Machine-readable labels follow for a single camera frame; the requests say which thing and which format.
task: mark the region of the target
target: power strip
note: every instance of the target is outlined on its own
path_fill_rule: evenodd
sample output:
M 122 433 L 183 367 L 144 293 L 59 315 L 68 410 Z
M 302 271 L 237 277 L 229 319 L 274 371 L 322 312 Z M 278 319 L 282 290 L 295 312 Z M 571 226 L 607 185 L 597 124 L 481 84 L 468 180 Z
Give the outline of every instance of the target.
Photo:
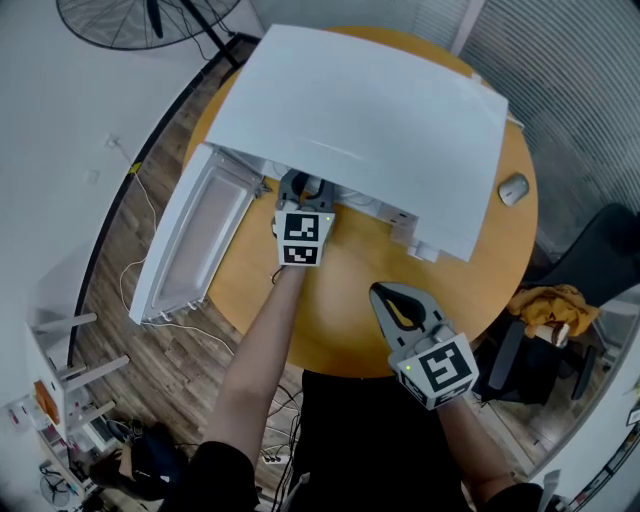
M 286 464 L 287 462 L 289 462 L 289 458 L 289 455 L 270 455 L 269 457 L 267 457 L 266 455 L 262 456 L 262 460 L 268 466 L 273 466 L 276 464 Z

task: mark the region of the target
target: black sleeve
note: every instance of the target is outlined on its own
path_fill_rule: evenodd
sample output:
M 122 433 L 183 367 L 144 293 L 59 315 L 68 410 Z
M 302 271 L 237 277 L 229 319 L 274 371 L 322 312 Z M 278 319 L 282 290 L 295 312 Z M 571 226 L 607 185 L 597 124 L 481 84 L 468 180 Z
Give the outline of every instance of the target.
M 542 487 L 536 484 L 516 484 L 500 491 L 481 512 L 536 512 L 542 497 Z
M 249 511 L 258 504 L 251 462 L 224 443 L 204 443 L 164 500 L 160 512 Z

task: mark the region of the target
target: wooden floor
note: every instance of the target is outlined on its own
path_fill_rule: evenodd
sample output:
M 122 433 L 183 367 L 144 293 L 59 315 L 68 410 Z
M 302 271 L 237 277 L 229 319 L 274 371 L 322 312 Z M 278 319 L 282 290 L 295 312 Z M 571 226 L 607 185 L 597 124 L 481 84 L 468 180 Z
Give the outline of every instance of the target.
M 243 60 L 252 49 L 253 45 L 241 43 L 234 53 Z M 138 172 L 158 219 L 180 177 L 191 132 L 228 69 L 226 63 L 219 63 L 204 78 L 168 124 Z M 115 400 L 117 407 L 113 416 L 139 418 L 147 424 L 160 421 L 170 428 L 177 443 L 198 444 L 230 354 L 220 342 L 193 330 L 138 326 L 129 320 L 120 297 L 119 278 L 128 264 L 145 257 L 153 234 L 151 210 L 142 189 L 133 181 L 113 220 L 90 281 L 85 308 L 96 311 L 98 321 L 79 329 L 74 364 L 84 362 L 97 366 L 128 354 L 131 358 L 128 366 L 91 384 L 95 400 L 98 403 Z M 134 265 L 122 280 L 126 304 L 131 301 L 140 268 L 141 265 Z M 178 315 L 176 322 L 219 336 L 232 350 L 239 341 L 239 333 L 213 304 L 205 304 L 201 310 L 188 315 Z M 294 394 L 300 390 L 300 378 L 299 368 L 287 366 L 281 382 Z M 497 403 L 494 408 L 529 456 L 538 462 L 570 428 L 601 381 L 600 377 L 594 379 L 580 402 L 571 402 L 568 398 L 573 386 L 573 379 L 569 379 L 556 386 L 545 407 Z M 276 400 L 283 403 L 287 397 L 279 391 Z M 294 415 L 295 410 L 285 409 L 269 420 L 269 426 L 289 432 Z M 267 430 L 264 446 L 287 441 L 286 434 Z M 195 448 L 185 450 L 191 454 Z M 272 495 L 280 471 L 277 466 L 260 463 L 256 485 Z M 125 511 L 157 508 L 157 504 L 140 506 L 117 492 L 109 495 Z

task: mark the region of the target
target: black office chair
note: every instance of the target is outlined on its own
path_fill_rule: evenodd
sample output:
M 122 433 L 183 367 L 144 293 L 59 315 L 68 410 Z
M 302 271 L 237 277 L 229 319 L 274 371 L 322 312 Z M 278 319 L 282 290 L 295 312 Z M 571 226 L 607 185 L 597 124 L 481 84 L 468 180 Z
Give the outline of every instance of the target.
M 527 272 L 522 287 L 570 284 L 587 304 L 599 307 L 640 283 L 640 220 L 624 206 L 603 208 L 569 250 L 550 269 Z M 597 356 L 594 346 L 583 355 L 573 342 L 560 349 L 524 336 L 525 324 L 507 311 L 488 329 L 475 357 L 480 377 L 474 386 L 483 401 L 499 399 L 545 404 L 556 377 L 574 371 L 578 380 L 571 398 L 582 397 Z

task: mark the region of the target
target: person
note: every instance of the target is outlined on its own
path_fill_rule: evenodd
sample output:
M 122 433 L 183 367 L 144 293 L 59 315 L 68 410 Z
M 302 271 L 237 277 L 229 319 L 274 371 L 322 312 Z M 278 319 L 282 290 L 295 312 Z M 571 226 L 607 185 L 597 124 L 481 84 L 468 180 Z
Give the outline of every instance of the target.
M 161 512 L 258 505 L 254 472 L 306 272 L 280 272 L 227 369 L 203 444 Z M 469 511 L 461 482 L 479 511 L 538 510 L 542 489 L 514 482 L 464 398 L 428 411 L 393 377 L 309 371 L 302 389 L 293 475 L 280 510 Z

